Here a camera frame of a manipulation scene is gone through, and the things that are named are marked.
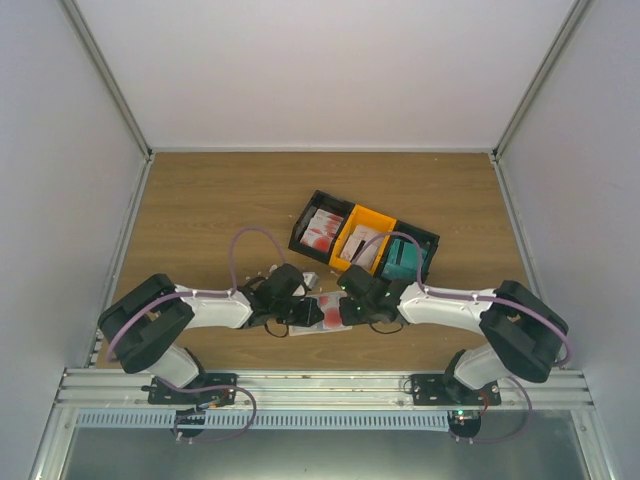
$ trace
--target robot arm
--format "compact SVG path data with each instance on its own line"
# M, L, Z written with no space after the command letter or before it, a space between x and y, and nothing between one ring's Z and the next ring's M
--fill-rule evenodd
M345 325L433 323L485 336L486 345L458 352L445 371L445 388L455 401L509 375L536 383L547 380L562 340L523 310L544 317L564 335L568 331L555 312L515 281L481 291L432 287L423 291L417 283L386 282L352 266L338 285L348 295L340 301ZM522 308L505 306L509 303Z
M168 293L181 294L153 309L153 321L144 315L122 336L114 352L127 373L148 370L177 387L192 387L203 370L187 350L173 344L183 330L259 327L274 317L286 325L312 326L323 319L316 300L305 296L314 277L284 264L269 278L254 279L237 291L211 292L176 286L158 274L105 311L99 326L111 342L149 302ZM445 388L454 401L511 374L544 382L560 350L561 340L547 327L521 313L516 318L517 311L493 299L516 302L543 315L565 334L568 330L562 319L517 282L483 291L431 287L422 291L416 283L388 282L352 266L338 285L347 293L340 300L345 325L434 323L484 335L488 344L458 352L445 372Z

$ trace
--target mounting plate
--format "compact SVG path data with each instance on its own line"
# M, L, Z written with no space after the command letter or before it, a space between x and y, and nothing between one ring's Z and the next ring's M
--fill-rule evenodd
M205 373L201 386L237 385L237 382L238 376L234 373ZM149 392L147 401L150 405L197 405L214 401L218 403L218 406L224 407L226 405L233 405L236 398L235 390L228 392L226 397L224 397L224 390L211 390L210 392L195 394L178 393L158 381L156 377L153 377L150 386L142 387L142 390Z
M419 373L409 377L411 381L411 395L414 405L461 405L465 407L482 407L484 401L480 395L469 395L462 402L454 401L447 393L442 373ZM498 382L491 382L480 389L487 395L489 406L500 405L500 390Z

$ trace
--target wooden floor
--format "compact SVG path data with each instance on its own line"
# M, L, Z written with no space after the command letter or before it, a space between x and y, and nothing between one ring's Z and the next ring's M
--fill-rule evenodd
M248 225L271 230L286 248L291 228L316 189L400 218L441 236L428 284L487 288L525 282L498 183L486 155L391 153L159 154L151 169L122 269L121 297L164 272L195 288L230 286L227 249ZM331 269L286 250L287 260L337 290ZM238 278L266 273L273 246L248 233L236 249ZM209 369L443 369L475 334L418 325L396 335L367 326L277 339L263 329L193 329L178 343ZM108 367L104 348L99 367Z

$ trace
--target purple hose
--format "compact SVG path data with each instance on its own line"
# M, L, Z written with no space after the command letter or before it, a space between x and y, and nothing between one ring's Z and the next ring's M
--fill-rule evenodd
M556 367L562 367L563 365L566 365L567 363L569 363L571 358L573 358L573 346L571 345L571 342L569 341L567 336L564 334L564 332L560 330L558 327L556 327L552 322L550 322L549 320L544 318L542 315L540 315L538 312L535 312L534 310L531 310L530 308L527 308L524 305L520 305L519 303L512 302L511 300L506 300L498 297L490 297L488 295L487 296L481 295L481 296L474 297L473 295L467 295L464 293L438 292L437 290L433 290L431 288L425 287L424 284L422 283L422 254L420 251L420 245L413 237L407 235L406 233L388 232L388 233L380 233L376 235L375 237L371 238L368 242L364 244L364 246L358 252L358 254L355 257L353 257L353 259L351 260L351 263L355 264L358 258L360 258L360 255L362 255L362 253L367 249L367 247L369 247L369 245L371 245L373 242L375 242L379 238L388 237L388 236L405 238L409 240L411 243L413 243L413 245L416 247L416 251L417 251L416 258L418 259L418 270L416 273L416 282L418 283L418 287L420 287L420 290L422 290L425 294L430 295L432 297L436 297L436 298L442 298L445 300L462 300L465 302L472 301L472 302L499 303L501 305L505 305L507 307L511 307L515 310L518 310L524 313L525 315L528 315L536 319L538 322L542 323L545 327L547 327L554 334L556 334L558 338L562 341L565 348L567 349L567 353L562 360L559 360L554 364Z
M424 292L424 283L422 283L422 252L421 252L421 249L420 249L420 245L418 245L418 242L416 241L415 238L413 238L411 235L407 235L406 233L402 233L402 232L379 233L375 237L372 237L371 239L369 239L362 246L362 248L356 254L356 256L351 259L351 264L354 265L358 261L360 256L367 250L367 248L369 248L369 245L371 245L376 240L378 240L380 238L385 238L385 237L402 237L402 238L404 238L406 240L409 240L411 243L413 243L413 246L416 247L416 253L418 255L416 257L418 259L418 270L416 272L416 282L418 282L418 286L420 287L420 290L422 290Z
M223 291L189 290L187 292L169 293L168 295L165 295L163 297L156 298L153 302L151 302L148 305L146 305L142 310L140 310L133 317L131 317L127 321L127 323L125 323L122 326L122 328L120 330L118 330L118 333L116 333L113 336L113 338L109 342L109 348L107 348L107 361L111 362L111 363L118 361L118 359L115 358L115 356L113 354L113 351L115 350L116 345L118 345L118 342L120 342L120 340L122 340L122 337L124 337L124 334L129 331L129 329L134 325L134 323L136 323L138 320L140 320L142 317L144 317L147 313L149 313L151 310L156 308L158 305L160 305L160 304L162 304L164 302L168 302L169 300L173 300L174 298L185 298L185 297L227 298L230 295L231 295L231 293L229 291L227 291L227 290L223 290Z
M232 285L231 295L236 293L236 291L238 290L238 277L236 274L236 266L233 261L233 249L235 248L238 239L242 236L242 234L246 232L264 233L267 237L269 237L269 240L271 240L275 245L276 250L278 251L278 255L280 255L280 260L282 260L282 263L286 263L286 259L284 258L284 253L282 252L282 248L278 244L278 241L275 239L275 237L271 234L271 232L269 232L267 229L262 227L245 227L241 229L238 233L236 233L233 236L233 239L231 239L231 245L229 245L229 272L231 273L231 285Z
M244 393L247 397L249 397L249 400L251 400L251 405L252 405L251 417L249 418L249 421L244 425L244 427L242 427L240 430L237 430L230 435L225 435L224 437L218 437L218 438L204 438L204 439L199 439L197 441L190 438L189 443L218 443L218 442L224 442L226 440L231 440L232 438L239 437L240 435L245 433L247 430L249 430L249 427L253 425L253 422L256 419L256 415L258 414L258 404L256 402L256 398L253 396L253 394L249 390L242 387L238 387L237 385L212 385L210 387L202 387L202 388L179 388L173 385L172 383L167 382L166 380L163 380L161 378L159 378L159 380L162 383L164 383L167 387L169 387L170 389L178 393L202 393L202 392L209 392L211 390L237 390L238 392ZM178 425L180 424L180 419L187 418L189 416L190 415L176 416L176 423L173 427L173 433L176 437L178 437Z
M453 438L455 438L456 440L457 439L468 440L469 443L493 444L493 443L502 443L509 440L515 440L516 438L519 438L522 435L524 435L524 433L529 429L529 426L531 425L531 419L533 417L533 404L531 403L531 397L529 397L529 394L527 393L525 388L522 386L522 384L518 380L516 380L514 377L507 377L507 379L515 383L515 385L520 389L520 391L524 395L524 399L527 401L527 406L529 409L527 411L527 419L524 421L522 426L510 435L506 435L500 438L488 438L486 440L483 440L483 439L474 440L473 438L469 438L469 437L460 437L455 433L453 433L451 430L449 430L449 434Z

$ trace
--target purple cable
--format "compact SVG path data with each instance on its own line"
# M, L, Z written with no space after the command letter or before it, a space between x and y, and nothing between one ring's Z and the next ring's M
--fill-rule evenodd
M416 257L418 259L418 270L416 272L416 282L418 282L418 286L420 287L420 290L422 290L424 292L424 283L422 283L422 252L420 251L421 250L420 249L420 245L418 245L418 242L416 241L415 238L413 238L411 235L407 235L406 233L402 233L402 232L379 233L375 237L372 237L371 239L369 239L362 246L362 248L356 254L356 256L351 259L351 264L355 265L355 263L358 261L360 256L367 250L367 248L369 248L369 245L371 245L376 240L378 240L380 238L385 238L385 237L402 237L404 239L409 240L411 243L413 243L413 246L416 247L416 253L418 255Z
M251 412L251 417L249 417L249 421L240 430L237 430L230 435L225 435L224 437L218 437L218 438L205 438L197 441L194 440L193 438L190 438L189 443L218 443L218 442L224 442L226 440L231 440L232 438L239 437L240 435L245 433L247 430L249 430L249 427L253 425L253 422L256 419L256 415L258 414L258 404L256 402L256 398L253 396L253 394L249 390L242 387L238 387L237 385L212 385L210 387L201 387L201 388L179 388L173 385L172 383L167 382L166 380L163 380L161 378L159 378L159 380L162 383L164 383L167 387L169 387L170 389L178 393L202 393L202 392L209 392L211 390L237 390L238 392L244 393L247 397L249 397L249 400L251 400L251 405L253 409ZM186 418L189 416L191 415L176 416L176 423L173 427L173 433L176 436L176 438L178 437L178 425L180 423L180 419Z
M189 290L187 292L174 292L169 293L168 295L164 295L163 297L156 298L153 302L146 305L142 310L137 312L133 317L125 323L118 333L116 333L111 342L109 342L109 348L107 348L107 361L108 362L117 362L118 359L115 358L113 352L118 345L118 342L122 340L124 334L129 331L129 329L142 317L144 317L151 310L156 308L158 305L168 302L169 300L173 300L174 298L185 298L185 297L195 297L195 298L226 298L230 296L231 293L227 290L223 291L214 291L214 290Z
M458 435L456 435L455 433L453 433L451 430L449 430L449 434L455 438L456 440L458 439L463 439L463 440L468 440L469 443L483 443L483 444L493 444L493 443L502 443L502 442L506 442L509 440L515 440L516 438L521 437L522 435L524 435L524 433L528 430L529 426L531 425L531 419L532 419L532 414L533 414L533 404L531 403L531 397L529 397L529 394L527 393L527 391L525 390L525 388L522 386L522 384L516 380L514 377L507 377L508 380L510 380L511 382L513 382L522 392L522 394L524 395L524 399L527 401L527 406L529 407L529 410L527 411L527 419L524 421L524 423L522 424L522 426L516 430L515 432L513 432L510 435L506 435L504 437L500 437L500 438L488 438L486 440L480 439L480 440L474 440L473 438L470 437L460 437Z
M264 233L267 237L269 237L269 240L271 240L275 245L276 250L278 251L278 255L280 255L280 260L282 260L282 263L286 263L286 259L284 258L284 253L282 252L282 248L278 244L275 237L271 234L271 232L269 232L269 230L262 227L245 227L241 229L238 233L236 233L233 236L233 239L231 240L231 245L229 245L229 272L231 273L231 285L232 285L231 295L236 293L236 291L238 290L238 277L236 275L236 266L233 261L233 249L235 248L236 242L238 241L238 239L242 236L242 234L246 232Z
M416 258L418 259L418 270L417 270L417 273L416 273L416 282L418 283L418 287L420 287L420 290L422 290L424 293L426 293L428 295L431 295L432 297L443 298L445 300L463 300L465 302L473 301L473 302L499 303L501 305L505 305L507 307L511 307L511 308L513 308L515 310L518 310L518 311L524 313L525 315L528 315L528 316L534 318L535 320L537 320L538 322L542 323L545 327L547 327L555 335L557 335L557 337L562 341L562 343L564 344L565 348L567 349L567 353L566 353L565 357L562 360L558 360L554 364L556 367L562 367L563 365L566 365L567 363L569 363L571 358L573 358L573 346L571 345L571 342L569 341L567 336L564 334L564 332L562 330L560 330L558 327L556 327L549 320L544 318L542 315L540 315L538 312L535 312L534 310L531 310L530 308L527 308L524 305L520 305L519 303L512 302L511 300L506 300L506 299L498 298L498 297L490 297L490 296L482 296L482 295L474 297L473 295L465 295L463 293L438 292L437 290L433 290L431 288L425 287L424 284L422 283L422 275L421 275L421 273L422 273L422 254L421 254L421 251L420 251L420 245L418 245L418 242L413 237L411 237L410 235L407 235L406 233L388 232L388 233L380 233L380 234L376 235L375 237L371 238L368 242L366 242L364 244L364 246L358 252L358 254L355 257L353 257L353 259L351 260L351 263L355 264L356 261L360 258L360 255L362 255L362 253L373 242L375 242L379 238L388 237L388 236L406 238L411 243L413 243L413 245L416 247L416 252L417 252L417 257Z

